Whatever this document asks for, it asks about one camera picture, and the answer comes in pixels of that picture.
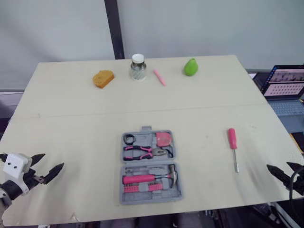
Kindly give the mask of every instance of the pink hammer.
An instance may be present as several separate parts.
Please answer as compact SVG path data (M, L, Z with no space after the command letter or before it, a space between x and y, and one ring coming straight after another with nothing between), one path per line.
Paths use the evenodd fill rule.
M171 178L172 179L171 188L172 188L177 181L177 173L174 169L174 165L169 165L169 169L170 169L170 173L165 174L165 175L147 174L147 175L124 176L123 184L150 182L150 181L154 181L157 178Z

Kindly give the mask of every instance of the metal frame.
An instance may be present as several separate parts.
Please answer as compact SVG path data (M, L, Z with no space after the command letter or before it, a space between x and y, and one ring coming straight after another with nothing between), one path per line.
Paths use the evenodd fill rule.
M120 28L117 0L104 0L115 59L124 59L124 46Z

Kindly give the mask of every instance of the pink tape measure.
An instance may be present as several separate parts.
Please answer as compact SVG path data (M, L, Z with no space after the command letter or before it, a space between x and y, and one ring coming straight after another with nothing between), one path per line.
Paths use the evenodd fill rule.
M156 133L156 143L157 146L169 146L171 145L172 137L168 132L157 132Z

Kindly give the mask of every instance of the wooden table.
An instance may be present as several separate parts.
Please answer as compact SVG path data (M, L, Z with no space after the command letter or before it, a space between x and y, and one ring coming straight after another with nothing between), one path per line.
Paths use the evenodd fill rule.
M40 175L61 162L46 186L13 201L5 225L55 224L244 206L288 199L266 164L287 174L303 162L297 147L235 56L196 57L195 76L182 58L147 59L147 78L128 76L130 60L40 63L0 142L0 152L46 153ZM160 84L156 68L167 82ZM92 83L101 69L115 79ZM120 140L151 125L172 130L178 149L183 200L119 204ZM237 132L235 173L227 129Z

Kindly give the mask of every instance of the green pear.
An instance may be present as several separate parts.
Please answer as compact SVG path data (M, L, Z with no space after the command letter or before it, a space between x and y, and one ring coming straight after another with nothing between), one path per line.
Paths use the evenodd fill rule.
M198 71L198 64L194 58L190 59L184 67L184 72L187 76L192 76Z

